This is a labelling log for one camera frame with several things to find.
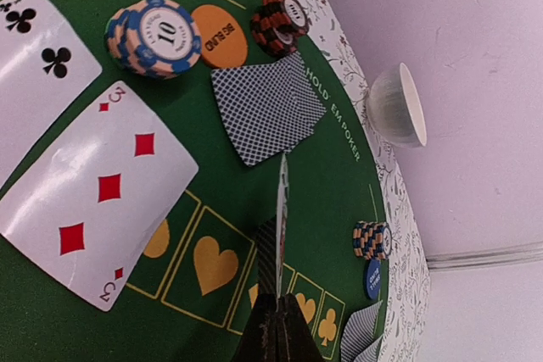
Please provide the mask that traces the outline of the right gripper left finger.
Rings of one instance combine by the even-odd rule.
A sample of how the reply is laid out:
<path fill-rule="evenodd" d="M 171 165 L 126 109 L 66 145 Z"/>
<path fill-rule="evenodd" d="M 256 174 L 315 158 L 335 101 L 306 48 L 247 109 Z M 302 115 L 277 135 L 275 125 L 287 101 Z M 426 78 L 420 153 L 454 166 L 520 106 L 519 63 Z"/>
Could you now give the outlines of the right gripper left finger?
<path fill-rule="evenodd" d="M 277 361 L 277 298 L 259 294 L 231 361 Z"/>

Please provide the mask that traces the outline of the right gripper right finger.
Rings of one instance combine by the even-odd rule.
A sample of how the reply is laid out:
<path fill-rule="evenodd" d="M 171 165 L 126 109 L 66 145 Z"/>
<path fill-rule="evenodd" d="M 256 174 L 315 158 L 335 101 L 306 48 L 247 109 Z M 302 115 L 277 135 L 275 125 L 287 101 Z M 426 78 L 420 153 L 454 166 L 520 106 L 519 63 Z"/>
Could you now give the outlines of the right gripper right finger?
<path fill-rule="evenodd" d="M 299 303 L 291 293 L 279 298 L 276 330 L 277 361 L 323 361 Z"/>

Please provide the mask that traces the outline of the blue small blind button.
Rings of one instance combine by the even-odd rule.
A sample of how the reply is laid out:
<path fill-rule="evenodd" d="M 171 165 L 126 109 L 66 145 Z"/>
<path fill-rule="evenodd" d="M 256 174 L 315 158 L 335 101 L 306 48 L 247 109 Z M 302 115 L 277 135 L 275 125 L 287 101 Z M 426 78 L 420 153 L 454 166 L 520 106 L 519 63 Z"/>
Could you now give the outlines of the blue small blind button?
<path fill-rule="evenodd" d="M 364 290 L 367 297 L 376 300 L 382 284 L 381 262 L 378 259 L 371 259 L 364 270 Z"/>

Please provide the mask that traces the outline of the orange big blind button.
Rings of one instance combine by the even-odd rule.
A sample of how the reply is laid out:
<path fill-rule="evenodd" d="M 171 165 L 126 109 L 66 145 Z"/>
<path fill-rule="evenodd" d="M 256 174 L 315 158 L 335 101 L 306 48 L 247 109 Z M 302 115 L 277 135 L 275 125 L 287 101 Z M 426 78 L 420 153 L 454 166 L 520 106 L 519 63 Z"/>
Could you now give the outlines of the orange big blind button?
<path fill-rule="evenodd" d="M 249 44 L 238 21 L 224 8 L 212 4 L 192 13 L 202 37 L 202 59 L 211 68 L 226 69 L 245 65 Z"/>

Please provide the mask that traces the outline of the dark red chip stack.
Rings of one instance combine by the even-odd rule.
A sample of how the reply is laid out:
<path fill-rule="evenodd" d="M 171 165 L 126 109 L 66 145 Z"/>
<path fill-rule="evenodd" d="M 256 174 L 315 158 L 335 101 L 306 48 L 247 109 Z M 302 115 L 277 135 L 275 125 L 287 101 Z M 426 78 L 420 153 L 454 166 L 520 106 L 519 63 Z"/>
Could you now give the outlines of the dark red chip stack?
<path fill-rule="evenodd" d="M 262 0 L 249 28 L 265 53 L 283 58 L 298 50 L 298 39 L 308 34 L 310 21 L 298 0 Z"/>

